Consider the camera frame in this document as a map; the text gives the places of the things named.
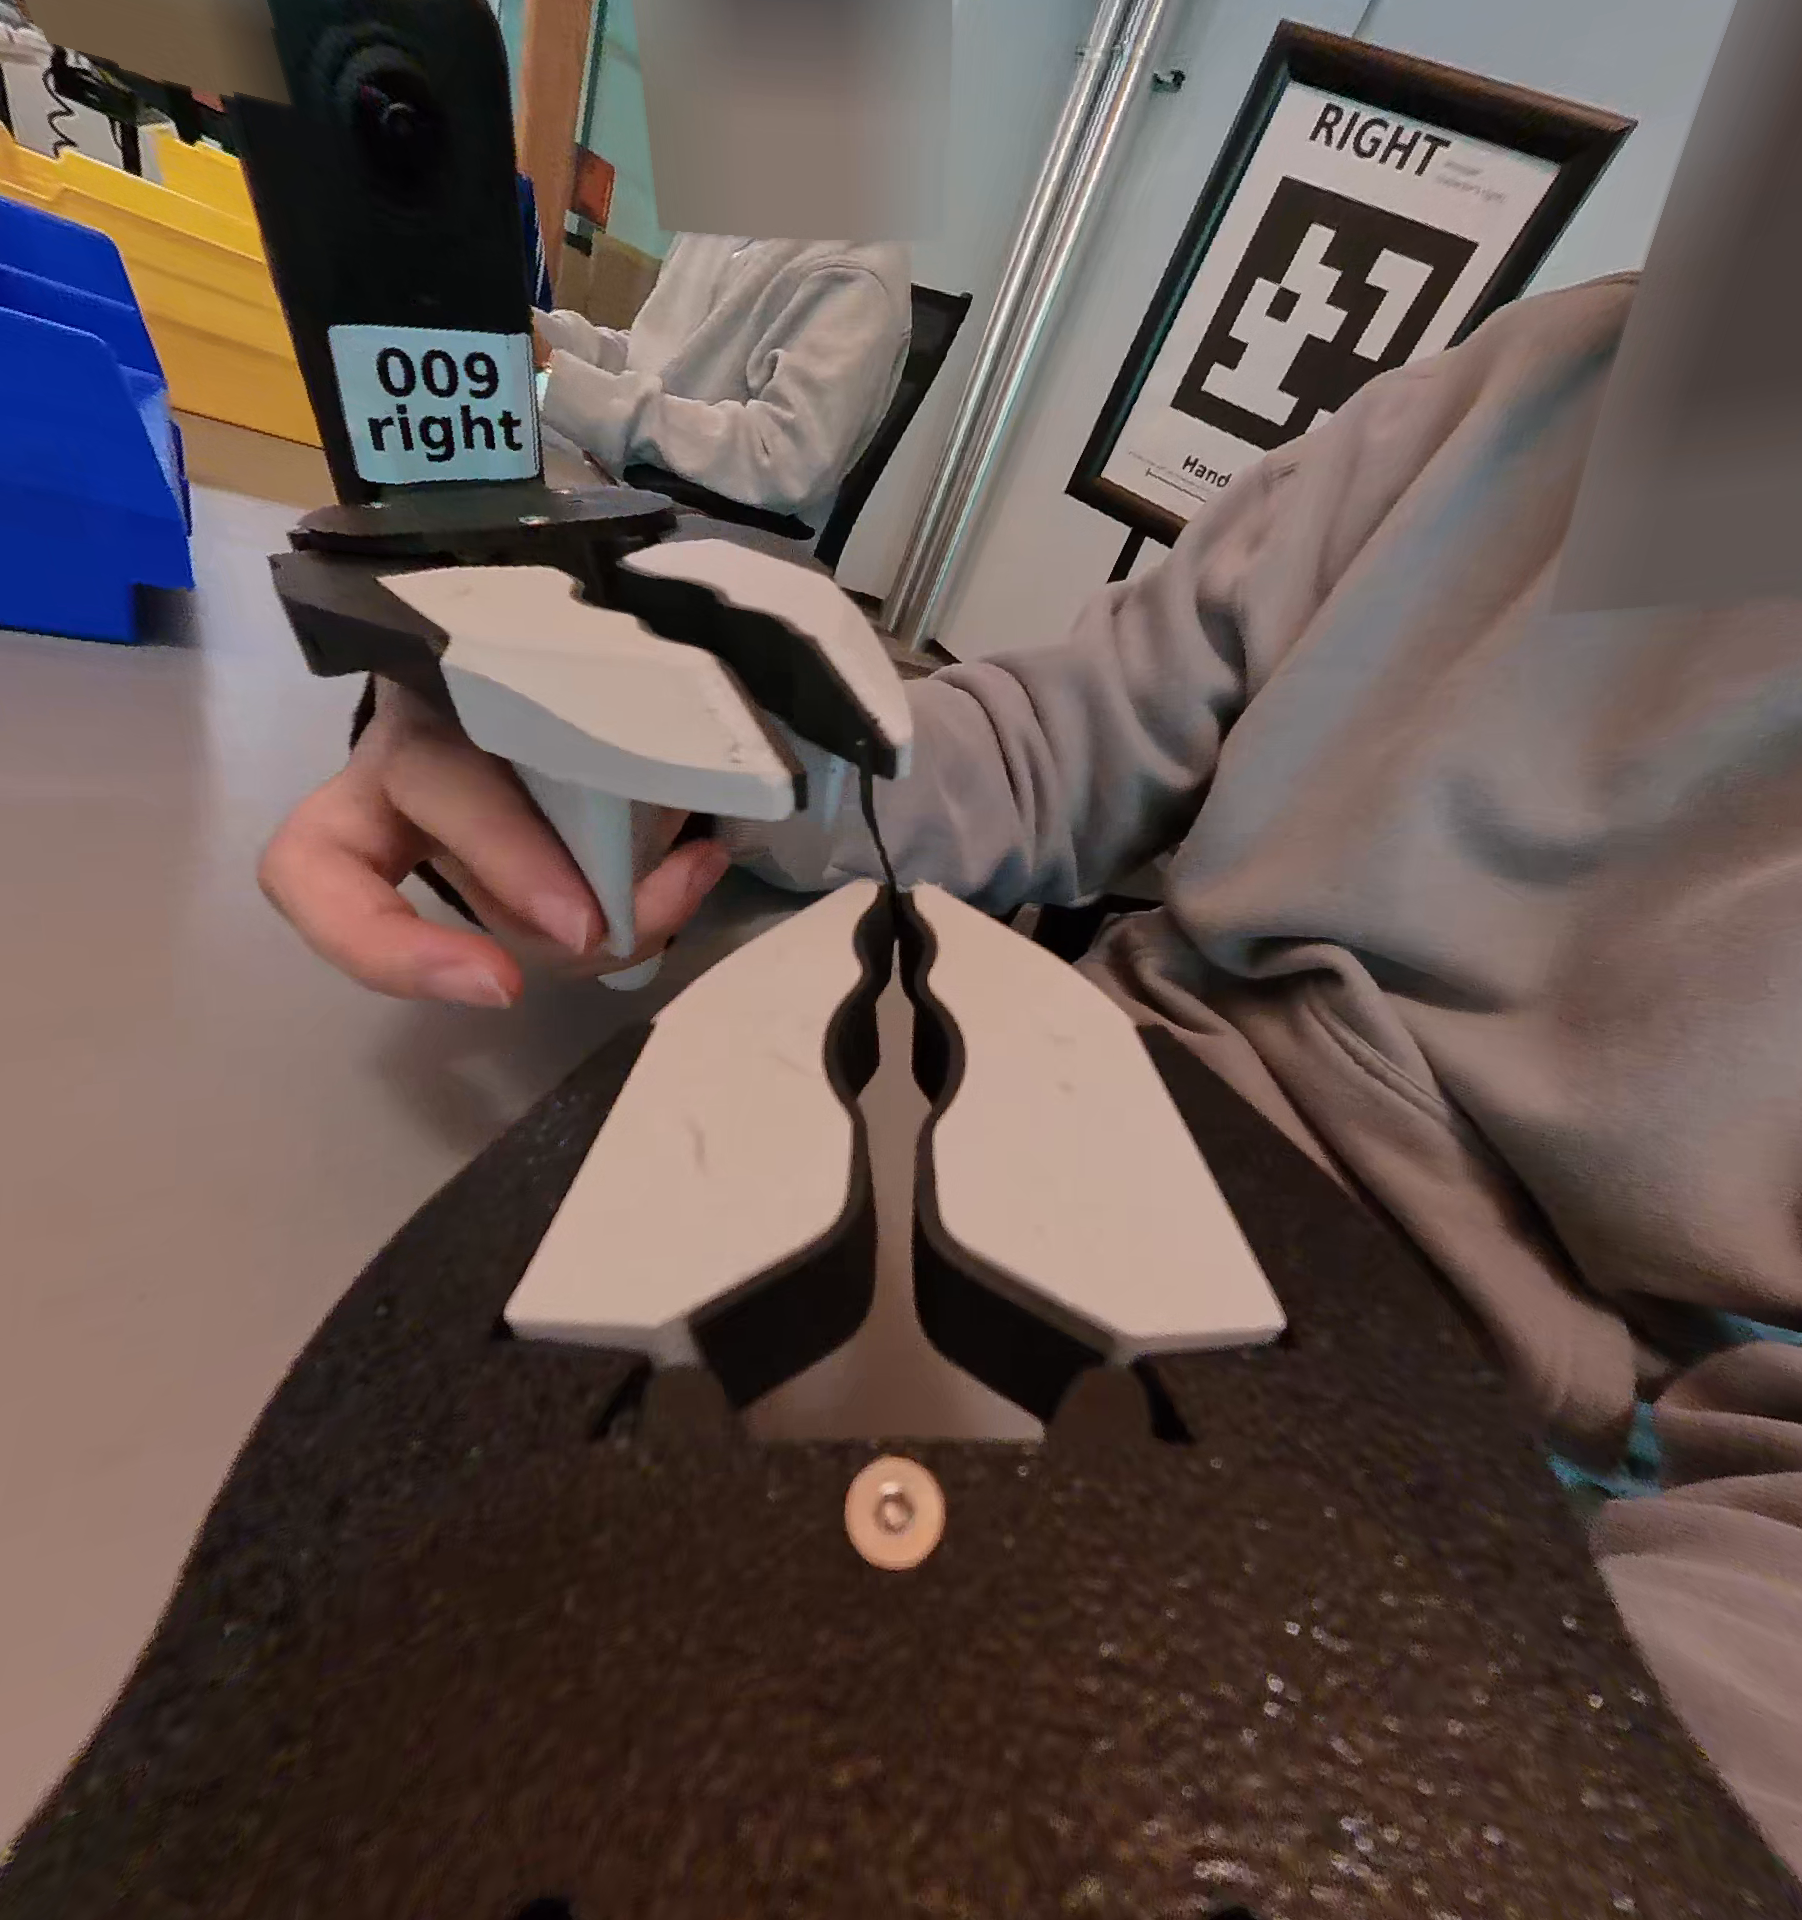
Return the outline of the person's right forearm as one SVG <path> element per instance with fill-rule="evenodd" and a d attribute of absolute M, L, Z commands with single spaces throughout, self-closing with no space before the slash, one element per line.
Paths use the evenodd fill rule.
<path fill-rule="evenodd" d="M 1365 549 L 1495 380 L 1615 342 L 1638 273 L 1510 303 L 1458 349 L 1368 380 L 1336 416 L 1258 458 L 1200 509 L 1142 577 L 1103 588 L 1036 650 L 948 665 L 906 684 L 912 761 L 878 783 L 878 822 L 840 807 L 782 826 L 723 819 L 715 843 L 751 875 L 818 895 L 878 875 L 987 908 L 1078 904 L 1167 853 L 1201 807 L 1222 740 L 1300 655 Z"/>

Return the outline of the black office chair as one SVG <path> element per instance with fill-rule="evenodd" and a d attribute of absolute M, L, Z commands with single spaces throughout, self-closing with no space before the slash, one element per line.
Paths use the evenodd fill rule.
<path fill-rule="evenodd" d="M 973 294 L 955 294 L 912 282 L 909 352 L 905 358 L 894 394 L 878 422 L 878 433 L 869 437 L 852 467 L 846 467 L 840 491 L 834 495 L 834 509 L 815 538 L 815 564 L 827 573 L 837 568 L 846 538 L 858 516 L 864 512 L 875 485 L 887 474 L 893 452 L 925 406 L 925 397 L 930 394 L 970 310 Z"/>

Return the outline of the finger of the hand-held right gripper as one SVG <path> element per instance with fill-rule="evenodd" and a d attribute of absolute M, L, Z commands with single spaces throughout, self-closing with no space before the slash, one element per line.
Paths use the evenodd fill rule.
<path fill-rule="evenodd" d="M 875 777 L 912 761 L 905 680 L 831 574 L 733 538 L 663 538 L 603 565 L 600 600 L 720 659 L 794 737 Z"/>
<path fill-rule="evenodd" d="M 611 990 L 646 987 L 636 889 L 693 813 L 778 822 L 806 774 L 727 668 L 579 597 L 547 565 L 381 574 L 444 634 L 438 668 L 463 729 L 505 758 L 593 889 Z"/>

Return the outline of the person's right hand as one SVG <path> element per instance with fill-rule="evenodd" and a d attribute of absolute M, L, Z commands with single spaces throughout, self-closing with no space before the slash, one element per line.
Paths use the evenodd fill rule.
<path fill-rule="evenodd" d="M 260 884 L 318 960 L 387 998 L 512 1006 L 521 950 L 617 972 L 596 895 L 512 768 L 390 683 L 269 841 Z"/>

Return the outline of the grey desk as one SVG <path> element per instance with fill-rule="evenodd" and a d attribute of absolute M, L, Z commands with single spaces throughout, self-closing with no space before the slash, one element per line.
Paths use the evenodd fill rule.
<path fill-rule="evenodd" d="M 0 632 L 0 1841 L 344 1285 L 623 1020 L 368 998 L 263 905 L 251 859 L 345 732 L 265 591 L 324 477 L 183 433 L 199 588 L 147 597 L 142 647 Z"/>

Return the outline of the wooden post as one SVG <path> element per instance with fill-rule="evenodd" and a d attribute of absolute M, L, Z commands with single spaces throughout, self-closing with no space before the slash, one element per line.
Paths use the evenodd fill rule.
<path fill-rule="evenodd" d="M 517 158 L 532 178 L 552 279 L 561 270 L 596 15 L 600 3 L 521 6 Z"/>

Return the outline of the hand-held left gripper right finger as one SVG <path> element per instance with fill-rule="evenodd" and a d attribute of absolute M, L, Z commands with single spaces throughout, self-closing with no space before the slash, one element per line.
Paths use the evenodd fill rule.
<path fill-rule="evenodd" d="M 1142 1032 L 1069 962 L 899 895 L 912 1080 L 912 1306 L 1039 1422 L 1094 1369 L 1272 1345 L 1286 1312 Z"/>

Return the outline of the person's grey hoodie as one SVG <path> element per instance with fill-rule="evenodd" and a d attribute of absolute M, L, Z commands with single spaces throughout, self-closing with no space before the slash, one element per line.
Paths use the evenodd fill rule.
<path fill-rule="evenodd" d="M 1084 611 L 1078 880 L 1553 1436 L 1802 1527 L 1802 600 L 1561 611 L 1640 282 L 1516 303 Z"/>

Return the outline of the blue storage bin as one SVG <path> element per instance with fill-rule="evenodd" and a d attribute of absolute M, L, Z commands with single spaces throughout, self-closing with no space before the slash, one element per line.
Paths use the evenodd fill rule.
<path fill-rule="evenodd" d="M 123 254 L 102 228 L 0 193 L 0 273 L 24 273 L 141 312 Z"/>
<path fill-rule="evenodd" d="M 72 312 L 0 303 L 0 629 L 136 643 L 193 588 L 187 480 L 141 312 Z"/>

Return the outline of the yellow storage bin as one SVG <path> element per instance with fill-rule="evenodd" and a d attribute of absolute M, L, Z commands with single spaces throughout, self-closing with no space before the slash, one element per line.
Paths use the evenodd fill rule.
<path fill-rule="evenodd" d="M 257 206 L 245 181 L 241 158 L 205 140 L 187 142 L 166 123 L 147 128 L 142 146 L 163 188 L 245 225 L 257 225 Z"/>
<path fill-rule="evenodd" d="M 38 154 L 4 128 L 0 193 L 115 242 L 180 412 L 318 443 L 260 225 L 77 151 Z"/>

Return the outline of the shiny metal pole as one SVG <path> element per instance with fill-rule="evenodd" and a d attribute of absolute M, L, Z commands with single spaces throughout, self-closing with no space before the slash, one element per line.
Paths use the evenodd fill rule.
<path fill-rule="evenodd" d="M 973 368 L 882 603 L 887 634 L 909 652 L 921 652 L 937 632 L 940 603 L 1039 360 L 1081 234 L 1097 210 L 1103 178 L 1151 87 L 1154 57 L 1178 11 L 1181 3 L 1101 3 L 1091 18 L 1078 78 L 979 334 Z"/>

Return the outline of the framed black-and-white marker sign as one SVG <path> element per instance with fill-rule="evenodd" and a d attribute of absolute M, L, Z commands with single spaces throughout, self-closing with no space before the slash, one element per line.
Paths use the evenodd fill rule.
<path fill-rule="evenodd" d="M 1064 491 L 1142 538 L 1516 300 L 1631 118 L 1283 20 Z"/>

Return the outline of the person's grey pants leg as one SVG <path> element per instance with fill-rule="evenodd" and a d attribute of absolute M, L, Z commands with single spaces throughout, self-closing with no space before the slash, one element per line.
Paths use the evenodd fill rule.
<path fill-rule="evenodd" d="M 1802 1880 L 1802 1473 L 1607 1503 L 1592 1549 L 1655 1683 Z"/>

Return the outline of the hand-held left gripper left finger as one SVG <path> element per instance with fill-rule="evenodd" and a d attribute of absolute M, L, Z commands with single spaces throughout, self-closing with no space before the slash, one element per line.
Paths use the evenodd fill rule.
<path fill-rule="evenodd" d="M 875 1294 L 858 1093 L 893 950 L 890 889 L 851 881 L 675 993 L 506 1331 L 700 1369 L 733 1410 L 840 1349 Z"/>

